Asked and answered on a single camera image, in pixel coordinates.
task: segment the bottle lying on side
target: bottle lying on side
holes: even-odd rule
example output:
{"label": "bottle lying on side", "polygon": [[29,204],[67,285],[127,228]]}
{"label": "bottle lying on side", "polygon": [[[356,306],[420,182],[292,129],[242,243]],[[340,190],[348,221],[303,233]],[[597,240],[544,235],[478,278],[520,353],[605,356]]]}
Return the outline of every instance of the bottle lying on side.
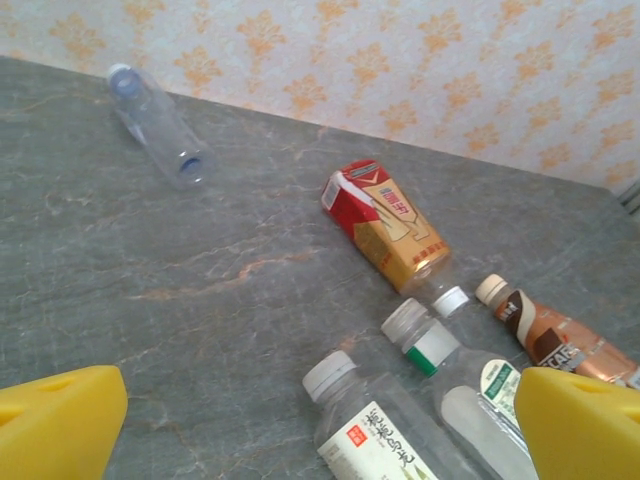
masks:
{"label": "bottle lying on side", "polygon": [[174,187],[198,186],[211,179],[217,161],[213,151],[151,75],[118,63],[109,69],[107,83],[116,113]]}
{"label": "bottle lying on side", "polygon": [[536,365],[640,390],[640,368],[633,360],[580,322],[531,301],[498,275],[489,275],[476,297],[506,324]]}
{"label": "bottle lying on side", "polygon": [[355,368],[338,350],[302,380],[322,407],[314,443],[338,480],[485,478],[394,377]]}
{"label": "bottle lying on side", "polygon": [[538,478],[513,400],[520,373],[495,353],[470,350],[425,307],[410,298],[382,331],[432,379],[432,396],[444,423],[494,478]]}
{"label": "bottle lying on side", "polygon": [[377,161],[334,172],[321,203],[400,294],[427,300],[443,317],[467,302],[449,245]]}

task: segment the orange floral pattern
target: orange floral pattern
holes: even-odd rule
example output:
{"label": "orange floral pattern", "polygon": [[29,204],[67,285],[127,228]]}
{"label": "orange floral pattern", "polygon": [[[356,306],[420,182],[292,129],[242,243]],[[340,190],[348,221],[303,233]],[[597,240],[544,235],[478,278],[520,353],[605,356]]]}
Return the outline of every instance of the orange floral pattern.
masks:
{"label": "orange floral pattern", "polygon": [[516,24],[529,7],[539,7],[540,5],[542,5],[542,0],[503,0],[500,4],[498,24],[490,35],[491,40],[485,43],[480,51],[480,61],[488,60],[497,53],[500,48],[498,42],[502,40],[509,25]]}
{"label": "orange floral pattern", "polygon": [[524,136],[520,141],[511,149],[511,156],[520,155],[524,147],[529,143],[533,135],[542,130],[553,121],[560,120],[562,118],[562,108],[560,107],[560,98],[553,97],[546,102],[539,102],[533,107],[527,109],[529,112],[529,126]]}
{"label": "orange floral pattern", "polygon": [[312,109],[316,103],[327,101],[324,87],[318,85],[313,75],[306,75],[301,80],[294,80],[291,85],[287,85],[283,90],[291,95],[296,118],[300,118],[303,113]]}
{"label": "orange floral pattern", "polygon": [[564,8],[560,11],[560,16],[558,17],[558,23],[556,24],[557,29],[564,28],[569,23],[576,18],[578,13],[578,7],[582,5],[586,0],[572,0],[571,6]]}
{"label": "orange floral pattern", "polygon": [[125,13],[131,18],[134,25],[136,45],[144,45],[144,33],[151,28],[151,20],[156,11],[166,9],[161,0],[126,0],[123,4]]}
{"label": "orange floral pattern", "polygon": [[373,43],[367,48],[360,48],[355,55],[347,57],[347,62],[353,65],[353,74],[356,79],[356,92],[353,98],[362,98],[364,89],[369,86],[378,75],[389,72],[387,57],[382,54],[379,43]]}
{"label": "orange floral pattern", "polygon": [[173,63],[184,69],[185,78],[195,87],[193,93],[200,93],[201,88],[210,83],[214,76],[222,75],[216,61],[209,58],[209,53],[201,45],[190,53],[183,52]]}
{"label": "orange floral pattern", "polygon": [[316,36],[317,45],[311,47],[311,59],[313,63],[321,62],[326,54],[325,43],[329,38],[329,31],[340,25],[342,17],[349,9],[358,8],[358,0],[320,0],[316,3],[318,19],[320,20],[320,32]]}
{"label": "orange floral pattern", "polygon": [[450,83],[446,83],[443,87],[447,92],[447,101],[449,107],[442,119],[440,125],[435,129],[435,136],[441,137],[446,133],[447,126],[453,120],[456,112],[460,111],[474,98],[482,97],[482,87],[478,82],[476,72],[471,72],[464,77],[454,78]]}
{"label": "orange floral pattern", "polygon": [[587,127],[587,123],[595,118],[601,109],[605,108],[609,103],[615,102],[623,95],[631,95],[633,93],[633,69],[627,70],[620,74],[611,74],[606,80],[598,82],[600,91],[598,99],[591,107],[585,118],[573,127],[573,133],[580,133]]}
{"label": "orange floral pattern", "polygon": [[[580,68],[585,69],[596,58],[621,38],[633,35],[635,19],[635,5],[627,5],[617,12],[609,12],[604,18],[593,22],[597,32],[593,35],[587,55],[580,62]],[[567,75],[565,87],[570,87],[583,77],[580,71],[573,71]]]}
{"label": "orange floral pattern", "polygon": [[554,55],[551,51],[551,42],[546,41],[537,47],[528,47],[524,52],[518,53],[514,59],[519,63],[518,78],[513,87],[509,91],[508,98],[498,105],[497,113],[503,113],[511,106],[513,97],[515,97],[522,88],[530,83],[535,77],[540,75],[544,70],[551,70],[554,66]]}
{"label": "orange floral pattern", "polygon": [[467,145],[471,155],[482,152],[490,145],[497,145],[500,141],[500,135],[493,123],[476,127],[472,131],[465,133],[464,136],[469,140]]}
{"label": "orange floral pattern", "polygon": [[263,10],[255,18],[247,17],[245,23],[238,25],[236,30],[247,37],[247,45],[251,50],[252,78],[248,81],[248,87],[249,93],[255,93],[262,85],[258,77],[262,73],[262,62],[276,44],[286,43],[287,37],[282,34],[282,27],[273,22],[269,10]]}
{"label": "orange floral pattern", "polygon": [[561,143],[553,147],[549,147],[539,154],[540,166],[543,172],[557,167],[561,163],[567,163],[571,160],[571,147],[568,143]]}
{"label": "orange floral pattern", "polygon": [[389,108],[382,110],[380,116],[384,117],[384,124],[390,135],[404,130],[409,125],[417,125],[416,111],[408,101],[400,102],[395,105],[389,105]]}
{"label": "orange floral pattern", "polygon": [[638,164],[635,160],[618,163],[607,168],[607,186],[614,187],[625,180],[635,179],[638,176]]}
{"label": "orange floral pattern", "polygon": [[635,138],[634,122],[633,120],[627,120],[626,122],[616,123],[608,128],[601,130],[602,139],[600,141],[600,147],[591,157],[591,161],[596,161],[602,158],[602,156],[625,140],[633,140]]}
{"label": "orange floral pattern", "polygon": [[87,28],[84,19],[77,13],[72,13],[66,20],[57,20],[49,33],[64,42],[65,48],[79,62],[81,69],[91,63],[96,50],[107,46],[95,29]]}
{"label": "orange floral pattern", "polygon": [[398,22],[398,14],[395,10],[386,10],[380,13],[380,31],[391,30]]}
{"label": "orange floral pattern", "polygon": [[14,38],[18,33],[20,23],[13,14],[13,6],[9,3],[9,0],[0,1],[0,12],[2,12],[0,27],[4,29],[10,38]]}
{"label": "orange floral pattern", "polygon": [[[418,28],[424,32],[423,44],[425,52],[418,70],[425,72],[429,64],[454,42],[462,41],[460,30],[462,24],[453,8],[445,10],[441,15],[431,15],[428,22],[422,22]],[[422,75],[414,75],[411,89],[415,90],[422,83]]]}
{"label": "orange floral pattern", "polygon": [[209,0],[196,0],[196,7],[198,10],[193,14],[193,23],[196,25],[196,32],[202,34],[211,26]]}
{"label": "orange floral pattern", "polygon": [[9,57],[15,58],[18,60],[27,60],[27,56],[24,54],[24,52],[22,50],[18,50],[17,48],[14,48],[13,50],[9,51]]}

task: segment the marble countertop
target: marble countertop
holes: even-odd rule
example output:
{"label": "marble countertop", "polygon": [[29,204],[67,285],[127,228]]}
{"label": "marble countertop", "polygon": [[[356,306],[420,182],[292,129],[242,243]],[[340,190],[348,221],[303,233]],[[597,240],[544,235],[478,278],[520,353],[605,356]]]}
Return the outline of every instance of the marble countertop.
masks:
{"label": "marble countertop", "polygon": [[[428,395],[380,332],[401,298],[320,208],[358,158],[439,229],[468,294],[499,273],[640,361],[640,233],[605,190],[179,97],[223,162],[179,192],[103,79],[7,58],[0,72],[0,387],[120,367],[129,410],[106,478],[330,478],[301,379],[335,348]],[[467,310],[463,342],[528,365]]]}

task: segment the carton label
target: carton label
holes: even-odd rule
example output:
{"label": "carton label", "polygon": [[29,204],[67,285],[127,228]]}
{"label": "carton label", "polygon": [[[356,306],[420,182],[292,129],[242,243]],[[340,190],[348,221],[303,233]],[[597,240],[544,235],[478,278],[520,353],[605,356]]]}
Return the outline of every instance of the carton label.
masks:
{"label": "carton label", "polygon": [[418,271],[428,274],[450,253],[438,232],[375,160],[359,160],[335,172],[321,201],[397,290]]}
{"label": "carton label", "polygon": [[376,402],[319,449],[338,480],[438,480]]}

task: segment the wall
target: wall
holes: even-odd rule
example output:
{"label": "wall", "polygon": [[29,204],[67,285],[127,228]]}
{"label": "wall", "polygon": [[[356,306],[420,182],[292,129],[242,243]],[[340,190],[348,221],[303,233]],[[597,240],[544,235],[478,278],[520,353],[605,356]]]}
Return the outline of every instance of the wall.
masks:
{"label": "wall", "polygon": [[0,0],[2,51],[622,192],[634,0]]}

